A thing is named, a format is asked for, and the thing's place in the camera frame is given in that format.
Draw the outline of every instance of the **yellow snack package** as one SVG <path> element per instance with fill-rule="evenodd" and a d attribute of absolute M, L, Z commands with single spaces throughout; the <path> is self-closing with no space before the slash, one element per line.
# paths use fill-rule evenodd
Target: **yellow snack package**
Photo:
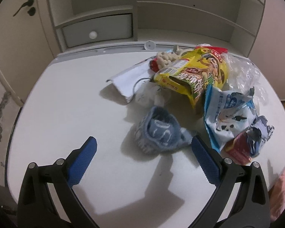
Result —
<path fill-rule="evenodd" d="M 154 80 L 162 87 L 187 95 L 192 107 L 207 85 L 222 88 L 228 77 L 227 65 L 215 47 L 200 47 L 158 71 Z"/>

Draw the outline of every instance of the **door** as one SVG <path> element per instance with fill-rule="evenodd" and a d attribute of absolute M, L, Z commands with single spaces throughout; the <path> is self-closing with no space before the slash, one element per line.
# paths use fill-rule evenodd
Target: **door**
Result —
<path fill-rule="evenodd" d="M 2 0 L 0 3 L 0 80 L 25 102 L 39 76 L 54 59 L 43 31 L 37 1 Z M 28 14 L 30 8 L 35 14 Z"/>

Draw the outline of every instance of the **metal screw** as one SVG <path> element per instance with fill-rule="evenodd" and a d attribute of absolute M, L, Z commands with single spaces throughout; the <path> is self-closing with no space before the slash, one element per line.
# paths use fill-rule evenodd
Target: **metal screw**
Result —
<path fill-rule="evenodd" d="M 232 159 L 230 158 L 224 158 L 224 161 L 226 164 L 231 164 L 232 163 Z"/>
<path fill-rule="evenodd" d="M 255 168 L 259 168 L 259 166 L 260 166 L 260 164 L 258 162 L 253 162 L 252 164 Z"/>
<path fill-rule="evenodd" d="M 30 163 L 30 164 L 28 165 L 28 167 L 29 167 L 30 169 L 33 169 L 33 168 L 35 167 L 35 163 Z"/>
<path fill-rule="evenodd" d="M 64 163 L 64 159 L 57 159 L 56 164 L 62 165 Z"/>

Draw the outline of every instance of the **pink wall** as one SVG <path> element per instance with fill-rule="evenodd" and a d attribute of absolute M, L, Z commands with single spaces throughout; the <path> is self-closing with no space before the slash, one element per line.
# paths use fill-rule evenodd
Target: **pink wall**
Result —
<path fill-rule="evenodd" d="M 285 2 L 266 0 L 263 21 L 249 58 L 280 99 L 285 99 Z"/>

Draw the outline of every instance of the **white shelf unit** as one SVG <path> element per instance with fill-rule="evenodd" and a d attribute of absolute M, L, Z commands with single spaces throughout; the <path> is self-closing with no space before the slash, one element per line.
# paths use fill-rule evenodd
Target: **white shelf unit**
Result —
<path fill-rule="evenodd" d="M 224 46 L 245 57 L 253 47 L 265 7 L 265 0 L 48 1 L 62 51 L 70 49 L 65 43 L 63 27 L 98 17 L 131 14 L 131 38 L 76 47 L 142 39 L 167 44 L 186 42 L 192 46 L 215 42 L 216 46 Z"/>

